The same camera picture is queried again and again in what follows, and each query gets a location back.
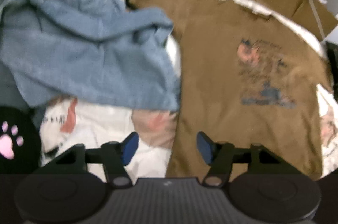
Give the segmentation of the brown printed t-shirt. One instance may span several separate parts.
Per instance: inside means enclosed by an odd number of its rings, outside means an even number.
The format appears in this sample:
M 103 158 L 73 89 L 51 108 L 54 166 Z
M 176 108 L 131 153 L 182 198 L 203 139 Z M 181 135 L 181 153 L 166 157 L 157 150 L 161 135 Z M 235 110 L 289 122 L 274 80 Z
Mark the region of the brown printed t-shirt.
M 203 178 L 199 131 L 248 148 L 260 143 L 312 179 L 323 172 L 317 86 L 327 62 L 276 18 L 232 0 L 130 0 L 161 8 L 181 53 L 181 103 L 167 176 Z

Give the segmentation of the cream bear print bedsheet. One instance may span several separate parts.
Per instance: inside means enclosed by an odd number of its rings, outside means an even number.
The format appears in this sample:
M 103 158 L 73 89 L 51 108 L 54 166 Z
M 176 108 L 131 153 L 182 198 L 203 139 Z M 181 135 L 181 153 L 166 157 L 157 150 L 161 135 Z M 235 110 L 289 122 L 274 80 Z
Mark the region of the cream bear print bedsheet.
M 231 0 L 248 7 L 257 15 L 270 15 L 301 37 L 322 60 L 324 49 L 316 37 L 293 21 L 252 0 Z M 180 76 L 180 51 L 170 35 L 167 53 Z M 317 85 L 320 117 L 323 176 L 337 168 L 337 101 L 333 94 Z M 133 181 L 138 177 L 164 178 L 171 155 L 178 113 L 169 111 L 131 110 L 110 105 L 98 105 L 77 100 L 58 98 L 47 108 L 40 127 L 42 138 L 42 165 L 47 164 L 67 148 L 84 144 L 86 148 L 99 148 L 109 141 L 121 141 L 132 130 L 140 134 L 139 148 L 127 172 Z

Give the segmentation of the black paw print cushion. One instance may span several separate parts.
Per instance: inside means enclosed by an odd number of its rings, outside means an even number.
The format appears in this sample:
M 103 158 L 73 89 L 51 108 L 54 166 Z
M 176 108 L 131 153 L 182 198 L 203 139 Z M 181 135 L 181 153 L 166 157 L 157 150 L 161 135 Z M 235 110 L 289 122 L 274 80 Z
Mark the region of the black paw print cushion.
M 1 174 L 31 174 L 40 164 L 41 138 L 29 115 L 1 107 Z

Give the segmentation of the blue denim garment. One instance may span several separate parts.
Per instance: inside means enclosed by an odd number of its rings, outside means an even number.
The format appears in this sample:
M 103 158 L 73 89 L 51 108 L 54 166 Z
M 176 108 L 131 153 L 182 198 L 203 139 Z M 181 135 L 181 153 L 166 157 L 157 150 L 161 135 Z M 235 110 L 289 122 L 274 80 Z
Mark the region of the blue denim garment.
M 30 107 L 67 94 L 92 103 L 177 111 L 166 51 L 172 21 L 121 0 L 5 0 L 1 62 Z

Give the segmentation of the black folded garment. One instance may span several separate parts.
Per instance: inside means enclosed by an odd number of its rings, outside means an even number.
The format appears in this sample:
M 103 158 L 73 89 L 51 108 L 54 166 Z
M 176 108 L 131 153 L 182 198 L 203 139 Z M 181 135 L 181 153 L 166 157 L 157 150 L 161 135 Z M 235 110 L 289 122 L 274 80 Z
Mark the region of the black folded garment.
M 333 75 L 333 92 L 334 98 L 338 101 L 338 46 L 337 44 L 326 41 L 327 57 L 331 66 Z

